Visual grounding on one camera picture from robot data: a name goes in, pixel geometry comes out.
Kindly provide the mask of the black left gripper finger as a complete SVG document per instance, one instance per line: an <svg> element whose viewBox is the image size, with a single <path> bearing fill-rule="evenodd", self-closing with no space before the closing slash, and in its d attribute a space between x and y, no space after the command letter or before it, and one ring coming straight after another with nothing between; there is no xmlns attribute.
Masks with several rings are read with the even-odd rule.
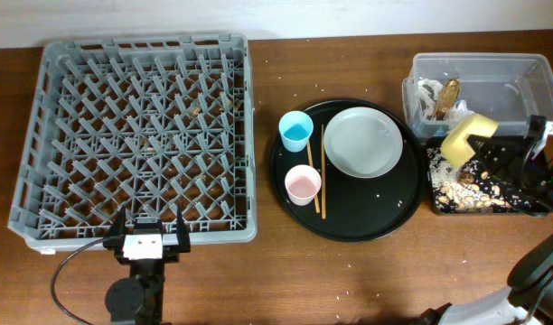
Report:
<svg viewBox="0 0 553 325"><path fill-rule="evenodd" d="M176 209L176 237L178 239L190 238L190 232L185 226L185 222L183 219L183 211L180 205L178 205Z"/></svg>
<svg viewBox="0 0 553 325"><path fill-rule="evenodd" d="M126 228L126 208L122 206L116 215L116 219L108 229L105 238L113 239L124 236L127 233Z"/></svg>

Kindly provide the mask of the yellow plastic bowl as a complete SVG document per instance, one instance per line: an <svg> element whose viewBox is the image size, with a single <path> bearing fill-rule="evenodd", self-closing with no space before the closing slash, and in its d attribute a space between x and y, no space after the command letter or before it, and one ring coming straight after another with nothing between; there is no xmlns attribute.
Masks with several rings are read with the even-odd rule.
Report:
<svg viewBox="0 0 553 325"><path fill-rule="evenodd" d="M472 114L459 122L441 143L441 153L454 168L459 168L467 163L475 151L469 145L470 135L478 135L486 138L493 136L499 123L487 116Z"/></svg>

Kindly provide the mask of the brown coffee sachet wrapper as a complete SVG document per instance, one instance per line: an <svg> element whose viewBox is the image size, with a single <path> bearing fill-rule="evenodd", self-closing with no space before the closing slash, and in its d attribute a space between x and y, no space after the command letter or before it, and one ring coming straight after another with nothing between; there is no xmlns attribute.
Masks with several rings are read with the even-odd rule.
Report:
<svg viewBox="0 0 553 325"><path fill-rule="evenodd" d="M432 120L443 120L448 111L454 106L460 92L458 79L450 79L446 82L439 95L431 116Z"/></svg>

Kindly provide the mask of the white tissue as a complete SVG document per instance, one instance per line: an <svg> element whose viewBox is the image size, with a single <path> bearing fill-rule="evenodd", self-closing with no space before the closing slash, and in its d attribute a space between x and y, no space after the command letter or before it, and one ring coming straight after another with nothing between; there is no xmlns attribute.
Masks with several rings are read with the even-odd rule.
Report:
<svg viewBox="0 0 553 325"><path fill-rule="evenodd" d="M425 119L432 118L443 87L441 82L434 79L421 79L417 83L417 98L422 110L422 117Z"/></svg>

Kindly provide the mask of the pink plastic cup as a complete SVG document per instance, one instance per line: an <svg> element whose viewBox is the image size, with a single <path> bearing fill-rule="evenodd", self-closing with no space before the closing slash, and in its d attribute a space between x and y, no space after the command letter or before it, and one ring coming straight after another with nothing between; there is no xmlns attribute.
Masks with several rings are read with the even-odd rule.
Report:
<svg viewBox="0 0 553 325"><path fill-rule="evenodd" d="M286 174L286 193L290 201L297 206L305 206L313 200L313 186L309 180L309 172L309 165L300 164Z"/></svg>

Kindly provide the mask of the grey round plate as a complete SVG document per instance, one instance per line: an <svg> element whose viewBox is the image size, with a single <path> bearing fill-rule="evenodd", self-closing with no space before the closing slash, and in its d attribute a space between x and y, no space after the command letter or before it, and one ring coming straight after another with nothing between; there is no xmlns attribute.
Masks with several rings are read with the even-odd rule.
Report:
<svg viewBox="0 0 553 325"><path fill-rule="evenodd" d="M323 147L339 171L370 179L388 173L397 165L403 140L397 123L388 114L372 107L351 107L327 123Z"/></svg>

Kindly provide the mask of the light blue plastic cup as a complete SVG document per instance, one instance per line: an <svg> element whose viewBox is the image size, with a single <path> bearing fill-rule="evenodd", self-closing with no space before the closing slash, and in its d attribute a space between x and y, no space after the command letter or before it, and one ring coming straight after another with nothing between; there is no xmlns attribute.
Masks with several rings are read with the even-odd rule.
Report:
<svg viewBox="0 0 553 325"><path fill-rule="evenodd" d="M278 124L278 131L287 151L301 152L314 130L314 123L309 115L302 111L290 111L284 114Z"/></svg>

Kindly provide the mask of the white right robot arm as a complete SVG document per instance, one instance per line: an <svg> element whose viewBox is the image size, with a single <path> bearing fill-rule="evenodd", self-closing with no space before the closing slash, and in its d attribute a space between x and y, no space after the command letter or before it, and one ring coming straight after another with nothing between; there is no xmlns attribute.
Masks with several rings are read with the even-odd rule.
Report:
<svg viewBox="0 0 553 325"><path fill-rule="evenodd" d="M553 164L543 150L553 122L530 116L523 137L500 137L496 121L473 114L457 124L441 144L455 167L475 159L500 181L553 211ZM424 311L420 324L553 324L553 234L513 267L507 285L481 299Z"/></svg>

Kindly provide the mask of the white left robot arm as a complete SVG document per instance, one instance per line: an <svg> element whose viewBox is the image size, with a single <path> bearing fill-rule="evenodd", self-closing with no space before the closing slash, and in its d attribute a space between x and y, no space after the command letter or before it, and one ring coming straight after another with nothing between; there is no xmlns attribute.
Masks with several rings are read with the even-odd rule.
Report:
<svg viewBox="0 0 553 325"><path fill-rule="evenodd" d="M103 247L114 252L129 276L115 281L105 296L112 324L160 324L163 314L164 266L177 263L179 255L191 251L191 240L182 212L177 212L176 241L164 243L163 221L137 219L126 227L126 210L120 209L104 236Z"/></svg>

